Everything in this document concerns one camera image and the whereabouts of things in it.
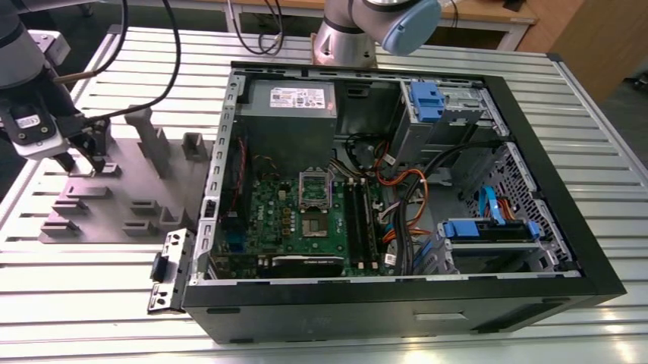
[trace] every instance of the black cable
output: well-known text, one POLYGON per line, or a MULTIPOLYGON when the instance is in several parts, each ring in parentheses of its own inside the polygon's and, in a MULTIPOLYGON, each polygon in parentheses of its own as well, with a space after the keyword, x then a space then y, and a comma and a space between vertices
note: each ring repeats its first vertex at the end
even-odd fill
MULTIPOLYGON (((276 14, 274 13, 274 9, 272 9, 272 6, 270 5, 270 3, 267 2, 267 0, 263 0, 263 1, 266 2, 267 8, 270 9, 270 13, 272 14, 274 22, 275 22, 275 24, 278 25, 278 28, 279 28, 279 34, 276 36, 280 36, 280 43, 283 43, 283 15, 282 15, 282 7, 280 7, 279 3, 275 2, 276 9, 278 9, 278 13, 279 13, 279 16, 276 16, 276 14)), ((278 46, 278 42, 275 40, 272 42, 272 45, 270 46, 270 48, 266 49, 266 47, 263 46, 263 37, 264 36, 266 36, 266 34, 263 32, 259 33, 258 46, 259 46, 259 49, 262 50, 262 52, 266 52, 266 54, 268 54, 270 51, 274 49, 274 47, 278 46)), ((280 51, 280 49, 278 49, 272 55, 276 55, 279 53, 279 51, 280 51)))
MULTIPOLYGON (((473 142, 460 144, 453 146, 450 149, 445 150, 433 158, 433 160, 427 163, 423 169, 423 175, 427 177, 434 170, 445 163, 448 158, 450 158, 457 153, 462 152, 466 149, 472 148, 496 148, 502 145, 501 140, 488 140, 484 142, 473 142)), ((415 192, 415 184, 411 184, 405 192, 403 198, 401 201, 409 201, 409 199, 414 196, 415 192)), ((399 267, 401 272, 405 275, 411 275, 414 267, 413 262, 409 262, 409 258, 413 256, 414 247, 411 245, 411 236, 409 234, 407 229, 407 204, 401 204, 394 213, 394 229, 395 229, 395 243, 399 247, 399 252, 403 252, 403 259, 401 259, 402 265, 398 265, 399 259, 397 256, 397 267, 399 267)))
POLYGON ((453 2, 453 7, 454 7, 452 27, 457 28, 458 27, 458 7, 457 7, 457 2, 454 2, 454 0, 450 0, 450 1, 453 2))
POLYGON ((117 59, 117 55, 122 52, 122 48, 123 48, 123 42, 126 41, 127 32, 128 32, 128 1, 122 0, 122 31, 119 32, 117 46, 115 47, 115 51, 112 52, 107 62, 93 72, 95 76, 103 73, 115 62, 115 59, 117 59))
POLYGON ((351 162, 351 165, 355 167, 358 172, 361 174, 366 174, 367 171, 371 171, 373 168, 366 169, 362 167, 361 162, 358 161, 358 157, 353 153, 353 143, 361 140, 385 140, 386 136, 379 133, 354 133, 349 135, 349 137, 345 140, 345 152, 346 152, 346 157, 349 158, 349 161, 351 162))
POLYGON ((258 46, 260 51, 255 51, 248 47, 248 45, 244 43, 243 36, 240 35, 240 29, 239 29, 239 24, 236 23, 236 19, 234 19, 234 7, 232 7, 232 0, 227 0, 227 4, 230 7, 230 15, 232 17, 232 25, 234 25, 234 30, 236 31, 236 38, 239 39, 240 45, 243 46, 244 49, 254 55, 276 55, 282 51, 283 47, 283 13, 282 13, 282 6, 279 5, 278 0, 274 0, 274 4, 276 5, 276 10, 278 10, 278 15, 274 13, 272 5, 270 5, 268 0, 263 0, 263 2, 267 5, 267 8, 270 9, 270 13, 272 14, 274 22, 276 23, 279 27, 279 33, 278 33, 278 40, 274 41, 274 44, 266 48, 263 46, 263 36, 264 34, 259 34, 258 37, 258 46))
POLYGON ((115 47, 115 51, 112 52, 111 57, 107 59, 107 61, 101 64, 101 66, 96 70, 56 77, 53 79, 53 82, 72 83, 79 80, 85 80, 88 78, 96 77, 99 74, 101 74, 112 65, 112 63, 117 58, 119 53, 122 52, 127 31, 128 31, 128 1, 122 0, 122 31, 119 32, 117 46, 115 47))
POLYGON ((174 65, 174 72, 171 73, 170 82, 166 85, 164 92, 150 102, 146 104, 132 106, 131 108, 126 108, 124 110, 113 111, 108 114, 93 116, 87 119, 87 124, 92 124, 96 121, 113 118, 120 115, 131 114, 132 112, 144 110, 154 105, 159 104, 163 99, 170 95, 171 89, 175 86, 175 80, 178 79, 178 74, 180 73, 180 63, 182 63, 182 42, 180 42, 180 30, 178 29, 178 22, 175 21, 175 14, 174 9, 170 5, 170 0, 162 0, 164 4, 166 13, 170 17, 171 27, 174 28, 174 40, 175 40, 175 65, 174 65))

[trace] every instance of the label on robot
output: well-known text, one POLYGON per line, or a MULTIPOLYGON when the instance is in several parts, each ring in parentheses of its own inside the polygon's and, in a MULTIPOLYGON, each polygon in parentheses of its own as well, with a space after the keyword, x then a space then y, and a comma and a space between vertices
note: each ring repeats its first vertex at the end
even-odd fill
POLYGON ((16 119, 16 124, 20 129, 27 129, 40 124, 39 115, 27 116, 25 118, 16 119))
POLYGON ((271 108, 326 108, 323 89, 275 87, 270 91, 271 108))

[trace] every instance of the motherboard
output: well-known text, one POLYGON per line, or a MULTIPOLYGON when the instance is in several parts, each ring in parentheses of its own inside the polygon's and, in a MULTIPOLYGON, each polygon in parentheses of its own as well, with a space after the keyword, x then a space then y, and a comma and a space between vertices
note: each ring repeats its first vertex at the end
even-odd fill
POLYGON ((228 252, 211 254, 219 279, 310 275, 301 270, 321 277, 382 274, 371 208, 379 187, 327 174, 254 181, 247 230, 227 233, 228 252))

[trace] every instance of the gray 3d printed holder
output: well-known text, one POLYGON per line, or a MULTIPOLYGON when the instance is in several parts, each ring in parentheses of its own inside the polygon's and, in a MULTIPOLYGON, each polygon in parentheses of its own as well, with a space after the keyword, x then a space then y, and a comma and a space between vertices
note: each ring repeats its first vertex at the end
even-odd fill
POLYGON ((108 147, 101 174, 71 174, 41 227, 43 243, 160 243, 195 229, 212 142, 199 133, 167 140, 151 111, 127 115, 140 135, 108 147))

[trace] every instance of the green circuit board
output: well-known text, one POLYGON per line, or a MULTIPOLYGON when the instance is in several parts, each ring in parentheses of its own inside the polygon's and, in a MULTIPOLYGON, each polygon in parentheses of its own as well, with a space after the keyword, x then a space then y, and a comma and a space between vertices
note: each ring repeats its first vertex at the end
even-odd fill
MULTIPOLYGON (((325 185, 305 185, 309 199, 326 197, 325 185)), ((345 185, 333 182, 331 208, 299 209, 299 180, 258 180, 252 184, 248 230, 240 256, 228 258, 232 278, 255 278, 254 256, 322 255, 345 259, 343 276, 382 275, 378 259, 374 264, 351 263, 345 219, 345 185)), ((370 188, 371 199, 379 189, 370 188)))
MULTIPOLYGON (((252 190, 246 252, 343 256, 347 249, 345 199, 337 192, 339 188, 339 185, 333 186, 333 207, 326 213, 301 212, 297 180, 258 181, 252 190), (286 194, 285 199, 279 197, 280 190, 286 194), (305 228, 307 231, 325 231, 326 236, 305 237, 305 228)), ((309 193, 313 198, 321 198, 317 190, 309 193)))

